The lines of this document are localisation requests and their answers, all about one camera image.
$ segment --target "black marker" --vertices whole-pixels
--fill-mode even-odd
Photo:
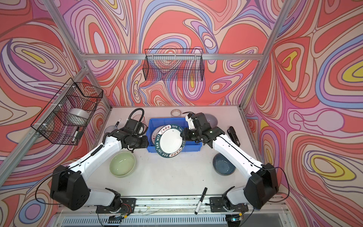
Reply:
[[[200,208],[200,206],[202,205],[202,202],[203,202],[204,196],[205,196],[205,194],[206,194],[206,192],[207,192],[207,189],[208,189],[208,188],[204,188],[204,191],[203,191],[202,197],[200,198],[200,200],[199,200],[199,202],[198,202],[198,206],[197,206],[197,208],[196,208],[196,209],[195,209],[195,211],[194,211],[194,213],[195,213],[195,214],[198,214],[199,208]]]

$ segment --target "green bowl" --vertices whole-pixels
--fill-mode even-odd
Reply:
[[[115,155],[110,163],[110,172],[115,177],[127,177],[136,164],[135,156],[128,151],[123,151]]]

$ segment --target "pink wall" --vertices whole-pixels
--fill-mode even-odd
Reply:
[[[0,163],[29,131],[55,92],[79,71],[69,46],[41,3],[0,3]],[[105,119],[100,103],[78,146],[53,145],[40,137],[0,188],[0,226],[46,226],[57,206],[34,200],[35,189],[60,165],[86,154]],[[50,181],[37,197],[52,203]]]
[[[85,53],[202,48],[262,53],[282,2],[276,0],[61,1],[58,8]],[[205,61],[203,82],[144,81],[143,61],[89,61],[110,103],[238,105],[257,61]]]
[[[361,1],[298,0],[244,107],[297,226],[363,225],[362,31]]]
[[[201,47],[205,53],[261,53],[282,5],[277,0],[58,2],[85,53],[144,53]]]
[[[145,81],[143,61],[88,62],[113,106],[239,105],[257,61],[217,60],[203,81]]]

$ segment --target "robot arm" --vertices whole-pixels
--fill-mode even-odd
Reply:
[[[223,154],[247,179],[243,187],[226,192],[226,206],[250,203],[260,209],[278,192],[276,170],[270,163],[264,165],[234,144],[219,127],[211,128],[203,113],[189,113],[185,117],[189,128],[181,136],[187,141],[202,141]]]
[[[131,119],[137,110],[142,110],[139,121]],[[102,205],[111,212],[117,212],[121,207],[120,194],[111,189],[97,190],[87,187],[86,181],[91,174],[109,157],[127,148],[146,148],[148,140],[143,135],[147,127],[142,127],[141,119],[144,110],[135,109],[129,116],[126,125],[121,129],[104,135],[102,143],[85,156],[71,163],[69,166],[58,166],[53,171],[50,197],[71,210],[77,210],[84,205]]]

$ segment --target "wire basket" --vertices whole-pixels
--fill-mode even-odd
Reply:
[[[145,49],[145,80],[203,81],[202,49]]]
[[[34,123],[46,109],[45,107],[31,125],[53,144],[78,145],[103,97],[101,88],[88,83],[73,80],[72,82],[64,97],[46,119],[41,123]],[[83,115],[74,114],[74,111],[81,112]]]

